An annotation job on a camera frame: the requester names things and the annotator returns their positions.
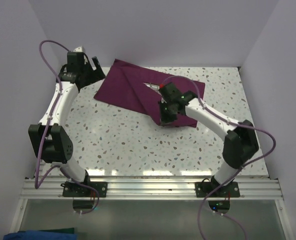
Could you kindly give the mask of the purple cloth wrap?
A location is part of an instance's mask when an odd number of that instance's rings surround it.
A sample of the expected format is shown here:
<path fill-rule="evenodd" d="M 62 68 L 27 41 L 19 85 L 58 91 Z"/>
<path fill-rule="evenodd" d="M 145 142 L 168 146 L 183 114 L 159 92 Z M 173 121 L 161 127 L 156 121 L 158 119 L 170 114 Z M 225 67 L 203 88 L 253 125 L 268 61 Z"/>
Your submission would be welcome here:
<path fill-rule="evenodd" d="M 172 82 L 183 93 L 196 92 L 193 84 L 182 77 L 173 77 L 169 73 L 144 68 L 116 59 L 94 99 L 120 108 L 148 115 L 155 124 L 161 125 L 158 102 L 162 96 L 146 84 L 160 86 L 171 77 Z"/>

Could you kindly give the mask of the steel instrument tray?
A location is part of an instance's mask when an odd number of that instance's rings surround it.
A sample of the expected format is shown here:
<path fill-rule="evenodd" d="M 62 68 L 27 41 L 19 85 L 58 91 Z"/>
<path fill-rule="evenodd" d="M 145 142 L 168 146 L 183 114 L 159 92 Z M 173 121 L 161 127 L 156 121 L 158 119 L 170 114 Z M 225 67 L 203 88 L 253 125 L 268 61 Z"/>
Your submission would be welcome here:
<path fill-rule="evenodd" d="M 152 83 L 147 83 L 147 82 L 144 82 L 143 83 L 144 85 L 146 85 L 148 88 L 152 89 L 153 91 L 158 91 L 160 86 L 157 85 L 157 84 L 152 84 Z"/>

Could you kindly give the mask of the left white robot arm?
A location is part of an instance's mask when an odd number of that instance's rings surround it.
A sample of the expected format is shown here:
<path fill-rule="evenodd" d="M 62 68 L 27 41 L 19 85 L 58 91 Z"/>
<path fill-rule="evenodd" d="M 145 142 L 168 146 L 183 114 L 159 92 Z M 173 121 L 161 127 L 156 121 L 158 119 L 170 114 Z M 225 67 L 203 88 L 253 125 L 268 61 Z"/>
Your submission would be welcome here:
<path fill-rule="evenodd" d="M 92 184 L 87 172 L 73 157 L 74 146 L 65 130 L 71 106 L 81 89 L 103 80 L 106 76 L 97 57 L 89 59 L 82 46 L 67 53 L 67 63 L 57 75 L 55 91 L 39 123 L 28 128 L 28 135 L 37 158 L 35 173 L 41 162 L 59 168 L 69 179 L 76 181 L 74 190 L 80 196 L 91 193 Z"/>

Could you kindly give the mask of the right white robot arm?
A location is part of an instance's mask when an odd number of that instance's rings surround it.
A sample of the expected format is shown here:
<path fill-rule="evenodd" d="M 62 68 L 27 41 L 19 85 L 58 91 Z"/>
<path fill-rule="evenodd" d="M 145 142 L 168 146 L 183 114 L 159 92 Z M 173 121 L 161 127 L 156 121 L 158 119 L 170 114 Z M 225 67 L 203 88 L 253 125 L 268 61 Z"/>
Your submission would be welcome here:
<path fill-rule="evenodd" d="M 191 90 L 182 93 L 172 83 L 161 85 L 158 89 L 161 101 L 158 102 L 160 121 L 169 124 L 178 115 L 189 117 L 205 125 L 223 140 L 220 169 L 211 177 L 209 189 L 215 196 L 223 196 L 228 190 L 234 175 L 259 151 L 259 144 L 253 124 L 230 119 L 209 107 L 200 93 Z"/>

